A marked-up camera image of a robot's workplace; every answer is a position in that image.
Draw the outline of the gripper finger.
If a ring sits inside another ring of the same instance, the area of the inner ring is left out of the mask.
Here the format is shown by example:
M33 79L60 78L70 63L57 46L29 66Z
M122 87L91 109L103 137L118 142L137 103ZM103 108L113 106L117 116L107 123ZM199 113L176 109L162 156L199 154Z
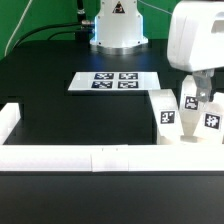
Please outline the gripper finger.
M214 70L201 70L193 73L196 84L196 98L200 102L208 102L212 91L211 78L214 76Z

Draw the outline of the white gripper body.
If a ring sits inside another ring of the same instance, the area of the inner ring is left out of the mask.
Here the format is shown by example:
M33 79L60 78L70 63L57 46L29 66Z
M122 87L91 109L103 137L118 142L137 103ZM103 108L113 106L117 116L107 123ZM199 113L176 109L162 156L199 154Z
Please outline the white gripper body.
M189 72L224 67L224 1L181 0L172 13L167 58Z

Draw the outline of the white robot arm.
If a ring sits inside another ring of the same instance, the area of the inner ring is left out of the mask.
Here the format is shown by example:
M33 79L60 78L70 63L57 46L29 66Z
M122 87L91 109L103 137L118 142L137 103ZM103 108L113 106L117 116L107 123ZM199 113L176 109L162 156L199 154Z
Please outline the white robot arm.
M148 44L137 0L100 0L93 51L130 54ZM224 67L224 1L181 0L171 13L167 43L170 65L190 72L201 102L211 99L214 70Z

